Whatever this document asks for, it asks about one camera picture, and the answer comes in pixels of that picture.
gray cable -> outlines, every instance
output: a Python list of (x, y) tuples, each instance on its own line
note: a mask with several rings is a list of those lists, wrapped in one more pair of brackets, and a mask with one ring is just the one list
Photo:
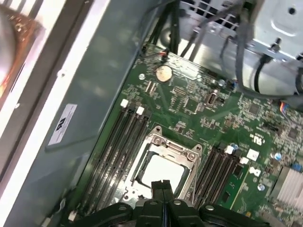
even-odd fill
[(235, 3), (233, 6), (229, 7), (228, 9), (226, 10), (223, 10), (223, 11), (220, 11), (218, 14), (212, 16), (211, 18), (208, 18), (206, 20), (203, 20), (200, 22), (200, 24), (198, 25), (198, 27), (200, 28), (198, 34), (196, 34), (196, 42), (195, 42), (195, 47), (189, 57), (189, 60), (190, 61), (193, 61), (199, 51), (199, 48), (200, 48), (200, 45), (203, 41), (203, 38), (206, 34), (206, 29), (205, 27), (210, 23), (210, 22), (213, 22), (213, 21), (217, 21), (225, 16), (227, 16), (228, 14), (230, 13), (233, 13), (233, 12), (236, 12), (238, 11), (241, 7), (243, 6), (243, 0)]

chipset heatsink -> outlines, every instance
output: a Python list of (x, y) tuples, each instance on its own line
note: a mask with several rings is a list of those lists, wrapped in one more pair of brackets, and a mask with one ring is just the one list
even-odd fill
[(285, 206), (303, 211), (303, 174), (283, 167), (271, 197)]
[(152, 198), (154, 181), (170, 180), (175, 198), (184, 199), (197, 177), (202, 146), (186, 148), (162, 136), (157, 126), (143, 141), (125, 181), (123, 202), (132, 206), (138, 199)]

cable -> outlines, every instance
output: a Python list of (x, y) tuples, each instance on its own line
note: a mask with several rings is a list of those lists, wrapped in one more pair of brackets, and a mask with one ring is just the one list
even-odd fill
[(171, 52), (178, 54), (178, 46), (180, 40), (180, 29), (179, 29), (179, 7), (180, 0), (171, 4), (172, 13), (170, 20), (170, 45), (169, 49)]
[(227, 72), (226, 72), (226, 66), (225, 66), (225, 62), (224, 62), (224, 53), (225, 53), (226, 48), (228, 47), (229, 41), (231, 41), (231, 40), (234, 40), (234, 37), (231, 35), (225, 39), (221, 52), (220, 52), (220, 56), (219, 56), (220, 61), (221, 61), (221, 70), (225, 76), (227, 75)]
[(264, 65), (270, 63), (271, 60), (273, 60), (273, 58), (268, 56), (267, 54), (263, 54), (263, 56), (259, 60), (259, 66), (256, 70), (256, 74), (255, 74), (255, 78), (254, 78), (254, 88), (255, 88), (255, 91), (258, 93), (260, 93), (260, 89), (259, 89), (260, 73), (261, 73)]
[(290, 119), (287, 114), (286, 114), (286, 110), (287, 108), (289, 107), (288, 104), (284, 103), (284, 102), (281, 102), (281, 105), (280, 105), (280, 112), (281, 114), (291, 123), (295, 124), (295, 125), (300, 125), (299, 123), (293, 121), (292, 119)]
[(155, 53), (155, 54), (152, 54), (152, 55), (146, 55), (145, 53), (143, 53), (142, 51), (142, 48), (143, 48), (143, 44), (144, 44), (144, 41), (145, 41), (145, 35), (144, 35), (144, 28), (146, 26), (144, 26), (144, 23), (146, 21), (146, 19), (148, 18), (148, 15), (153, 12), (155, 9), (159, 8), (159, 7), (162, 7), (162, 6), (166, 6), (172, 2), (175, 2), (177, 0), (168, 0), (166, 2), (162, 2), (162, 3), (159, 3), (151, 8), (149, 8), (148, 10), (146, 10), (146, 12), (144, 13), (144, 16), (142, 18), (142, 20), (140, 21), (139, 23), (139, 36), (140, 36), (140, 40), (138, 42), (138, 46), (139, 46), (139, 56), (142, 57), (142, 58), (154, 58), (156, 56), (158, 56), (160, 53)]
[(235, 3), (233, 6), (229, 7), (228, 9), (220, 11), (218, 14), (213, 15), (212, 17), (201, 21), (200, 24), (198, 25), (198, 28), (200, 28), (199, 32), (198, 33), (197, 33), (197, 31), (193, 32), (192, 36), (189, 39), (187, 46), (185, 47), (184, 51), (181, 54), (181, 57), (184, 57), (186, 52), (189, 50), (189, 48), (191, 47), (191, 45), (194, 43), (194, 41), (197, 38), (195, 47), (189, 57), (189, 60), (193, 61), (198, 53), (198, 50), (200, 48), (200, 44), (202, 43), (204, 35), (206, 34), (206, 29), (205, 29), (206, 25), (208, 25), (210, 22), (219, 20), (219, 19), (227, 16), (230, 13), (238, 11), (242, 5), (243, 5), (243, 0), (240, 0), (239, 2)]
[(238, 88), (239, 91), (242, 92), (245, 95), (248, 95), (252, 98), (258, 98), (258, 99), (274, 99), (274, 100), (280, 100), (280, 99), (288, 99), (293, 97), (303, 97), (303, 95), (288, 95), (288, 96), (273, 96), (273, 95), (264, 95), (259, 94), (255, 91), (252, 91), (248, 88), (246, 88), (243, 84), (243, 61), (244, 61), (244, 52), (246, 48), (246, 41), (249, 31), (249, 21), (248, 21), (248, 12), (245, 10), (243, 11), (241, 15), (241, 24), (237, 29), (237, 53), (236, 53), (236, 77), (238, 80)]

side panel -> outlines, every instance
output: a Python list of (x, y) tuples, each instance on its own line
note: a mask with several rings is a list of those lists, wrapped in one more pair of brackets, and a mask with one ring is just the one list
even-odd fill
[[(135, 59), (139, 23), (146, 9), (155, 4), (157, 1), (154, 0), (110, 1), (61, 105), (58, 102), (60, 107), (55, 118), (48, 119), (52, 122), (51, 127), (5, 226), (39, 226), (64, 190), (77, 183)], [(67, 104), (76, 104), (77, 109), (62, 141), (48, 146)], [(29, 141), (41, 137), (41, 131), (35, 129), (37, 127), (41, 126), (36, 124), (34, 127), (26, 144), (27, 151), (30, 151)]]

black cable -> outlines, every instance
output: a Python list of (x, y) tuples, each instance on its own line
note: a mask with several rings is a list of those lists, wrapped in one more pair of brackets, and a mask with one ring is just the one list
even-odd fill
[(155, 56), (158, 56), (159, 54), (158, 53), (155, 53), (155, 54), (152, 54), (152, 55), (146, 55), (145, 53), (143, 53), (142, 51), (142, 48), (143, 48), (143, 44), (144, 44), (144, 41), (145, 41), (145, 34), (144, 34), (144, 29), (146, 28), (145, 24), (146, 23), (146, 20), (148, 18), (148, 15), (153, 12), (155, 9), (159, 8), (159, 7), (162, 7), (162, 6), (166, 6), (167, 4), (170, 4), (172, 2), (175, 2), (176, 0), (168, 0), (166, 2), (162, 2), (162, 3), (159, 3), (151, 8), (149, 8), (148, 10), (146, 10), (146, 12), (144, 13), (144, 16), (142, 18), (142, 20), (140, 21), (139, 23), (139, 36), (140, 36), (140, 40), (139, 40), (139, 43), (138, 43), (138, 46), (139, 46), (139, 55), (142, 57), (142, 58), (153, 58)]
[(256, 74), (255, 74), (255, 78), (254, 78), (254, 88), (255, 88), (255, 91), (260, 93), (260, 89), (259, 89), (259, 78), (260, 78), (260, 73), (264, 67), (265, 64), (268, 64), (270, 63), (270, 61), (272, 60), (273, 58), (264, 54), (260, 60), (259, 60), (259, 65), (258, 65), (258, 68), (256, 70)]
[(180, 29), (179, 29), (179, 5), (180, 0), (171, 4), (171, 20), (170, 20), (170, 45), (169, 49), (178, 54), (178, 46), (180, 40)]
[(169, 17), (169, 14), (171, 12), (171, 4), (173, 4), (173, 3), (170, 3), (165, 7), (164, 11), (162, 12), (161, 16), (159, 17), (159, 20), (154, 28), (155, 35), (153, 37), (153, 42), (152, 42), (154, 45), (157, 44), (159, 37), (161, 35), (161, 32), (164, 28), (164, 25), (167, 21), (167, 18)]
[(208, 19), (205, 19), (203, 21), (200, 22), (200, 24), (197, 26), (200, 30), (199, 32), (198, 31), (194, 31), (187, 43), (187, 46), (185, 47), (184, 51), (182, 52), (181, 54), (181, 57), (184, 57), (185, 54), (188, 52), (188, 50), (190, 49), (191, 45), (195, 42), (196, 38), (197, 38), (197, 41), (196, 41), (196, 45), (190, 55), (190, 58), (189, 60), (190, 61), (193, 61), (196, 54), (198, 53), (198, 50), (199, 50), (199, 44), (202, 42), (203, 40), (203, 37), (206, 33), (205, 31), (205, 27), (210, 23), (210, 22), (213, 22), (213, 21), (217, 21), (225, 16), (227, 16), (228, 14), (230, 13), (233, 13), (235, 11), (238, 11), (240, 6), (243, 5), (243, 0), (240, 0), (238, 3), (234, 4), (233, 6), (229, 7), (228, 9), (225, 9), (223, 11), (220, 11), (218, 14), (216, 15), (213, 15), (212, 17), (208, 18)]
[(248, 20), (248, 12), (245, 10), (242, 12), (241, 15), (241, 24), (237, 29), (237, 54), (236, 54), (236, 77), (238, 80), (238, 88), (239, 91), (242, 92), (245, 95), (248, 95), (252, 98), (258, 98), (258, 99), (274, 99), (274, 100), (280, 100), (280, 99), (289, 99), (289, 98), (301, 98), (303, 95), (288, 95), (288, 96), (273, 96), (273, 95), (263, 95), (260, 93), (257, 93), (255, 91), (252, 91), (248, 88), (246, 88), (243, 84), (243, 62), (244, 62), (244, 52), (246, 48), (246, 41), (249, 31), (249, 20)]

